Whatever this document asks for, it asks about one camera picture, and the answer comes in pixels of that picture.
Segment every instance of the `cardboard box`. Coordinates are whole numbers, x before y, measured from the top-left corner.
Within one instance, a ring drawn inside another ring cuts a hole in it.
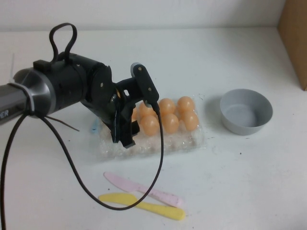
[[[286,1],[278,31],[301,85],[307,91],[307,0]]]

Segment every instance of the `screw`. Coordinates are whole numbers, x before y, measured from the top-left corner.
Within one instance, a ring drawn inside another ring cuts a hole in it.
[[[111,97],[111,102],[114,102],[115,99],[116,99],[116,95],[114,94],[114,95]]]

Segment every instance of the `black strap loop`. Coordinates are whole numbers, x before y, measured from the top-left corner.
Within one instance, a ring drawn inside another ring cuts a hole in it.
[[[67,26],[67,25],[70,25],[72,27],[72,37],[71,37],[71,40],[68,42],[66,48],[65,48],[65,51],[64,51],[64,59],[66,62],[69,62],[70,59],[69,59],[69,54],[71,52],[71,48],[73,46],[73,44],[75,44],[76,40],[77,40],[77,28],[76,26],[74,26],[73,24],[70,24],[70,23],[63,23],[63,24],[60,24],[60,25],[57,25],[56,27],[54,27],[50,33],[49,33],[49,40],[50,40],[50,43],[51,43],[51,46],[52,46],[52,49],[53,49],[53,59],[51,61],[51,63],[54,63],[56,61],[59,61],[58,58],[59,58],[59,52],[58,52],[58,48],[53,40],[53,35],[54,33],[64,27],[64,26]]]

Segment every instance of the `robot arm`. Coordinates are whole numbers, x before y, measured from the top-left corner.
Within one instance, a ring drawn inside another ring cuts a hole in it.
[[[110,129],[114,143],[133,146],[132,137],[140,130],[137,121],[131,121],[135,104],[143,100],[156,112],[159,109],[159,94],[146,68],[134,63],[132,78],[114,83],[110,66],[70,53],[77,38],[73,25],[71,41],[65,52],[58,54],[53,34],[66,25],[71,24],[61,24],[50,32],[51,62],[35,61],[32,68],[20,70],[9,84],[0,86],[0,125],[27,110],[49,115],[81,102]]]

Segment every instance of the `yellow plastic knife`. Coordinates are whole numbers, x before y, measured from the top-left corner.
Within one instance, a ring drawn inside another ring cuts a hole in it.
[[[129,193],[109,193],[109,194],[100,195],[98,199],[100,201],[117,203],[122,205],[132,205],[138,200],[133,194]],[[175,220],[182,220],[186,216],[184,210],[177,207],[155,205],[146,202],[140,202],[136,207]]]

